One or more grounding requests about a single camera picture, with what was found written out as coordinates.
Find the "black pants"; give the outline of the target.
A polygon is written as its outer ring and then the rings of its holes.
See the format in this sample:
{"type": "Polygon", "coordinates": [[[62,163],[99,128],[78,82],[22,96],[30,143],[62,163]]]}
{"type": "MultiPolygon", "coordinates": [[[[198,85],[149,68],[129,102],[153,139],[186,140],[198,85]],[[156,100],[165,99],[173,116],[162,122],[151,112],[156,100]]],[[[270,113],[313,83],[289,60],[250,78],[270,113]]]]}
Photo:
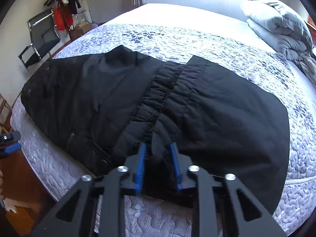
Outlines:
{"type": "Polygon", "coordinates": [[[21,101],[53,144],[97,176],[147,146],[144,192],[174,199],[168,147],[209,173],[235,174],[274,212],[289,162],[289,119],[273,94],[201,57],[186,64],[120,45],[46,61],[21,101]]]}

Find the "black metal chair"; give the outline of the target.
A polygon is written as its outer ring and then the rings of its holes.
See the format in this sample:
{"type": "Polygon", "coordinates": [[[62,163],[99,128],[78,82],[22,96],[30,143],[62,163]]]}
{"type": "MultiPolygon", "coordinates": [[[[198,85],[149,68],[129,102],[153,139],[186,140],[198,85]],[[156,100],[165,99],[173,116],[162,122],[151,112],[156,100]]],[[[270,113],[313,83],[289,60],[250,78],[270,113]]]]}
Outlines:
{"type": "Polygon", "coordinates": [[[37,64],[47,54],[51,57],[50,51],[60,42],[53,9],[47,9],[32,17],[27,21],[27,26],[31,43],[18,56],[25,68],[37,64]],[[33,54],[24,61],[23,55],[29,49],[33,50],[33,54]]]}

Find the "cardboard box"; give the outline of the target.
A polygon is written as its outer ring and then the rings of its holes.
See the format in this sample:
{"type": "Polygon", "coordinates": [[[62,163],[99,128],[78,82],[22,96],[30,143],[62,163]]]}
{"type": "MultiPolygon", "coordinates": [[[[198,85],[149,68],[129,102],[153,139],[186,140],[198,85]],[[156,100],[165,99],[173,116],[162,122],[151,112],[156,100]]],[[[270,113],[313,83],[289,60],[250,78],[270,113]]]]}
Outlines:
{"type": "Polygon", "coordinates": [[[73,30],[70,30],[70,39],[74,41],[81,36],[85,35],[87,32],[92,30],[92,24],[87,22],[81,22],[73,30]]]}

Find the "coat rack with clothes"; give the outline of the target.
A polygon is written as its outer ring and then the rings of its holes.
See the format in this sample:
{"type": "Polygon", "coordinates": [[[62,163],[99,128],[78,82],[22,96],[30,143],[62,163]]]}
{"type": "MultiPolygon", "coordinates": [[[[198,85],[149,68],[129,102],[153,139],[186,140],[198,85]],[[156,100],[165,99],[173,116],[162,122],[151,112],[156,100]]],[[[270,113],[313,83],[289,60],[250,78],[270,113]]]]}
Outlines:
{"type": "Polygon", "coordinates": [[[53,9],[57,29],[59,31],[66,31],[70,39],[72,39],[72,16],[77,14],[78,9],[81,8],[79,0],[46,0],[43,6],[53,9]]]}

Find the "grey folded duvet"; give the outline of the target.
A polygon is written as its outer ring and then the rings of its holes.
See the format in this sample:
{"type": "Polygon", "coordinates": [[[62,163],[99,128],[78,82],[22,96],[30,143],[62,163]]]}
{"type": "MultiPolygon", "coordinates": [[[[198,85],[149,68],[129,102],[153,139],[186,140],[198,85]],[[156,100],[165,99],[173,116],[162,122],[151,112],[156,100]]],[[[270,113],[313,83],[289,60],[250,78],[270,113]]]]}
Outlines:
{"type": "Polygon", "coordinates": [[[241,3],[241,9],[249,27],[315,86],[312,36],[301,16],[279,0],[247,0],[241,3]]]}

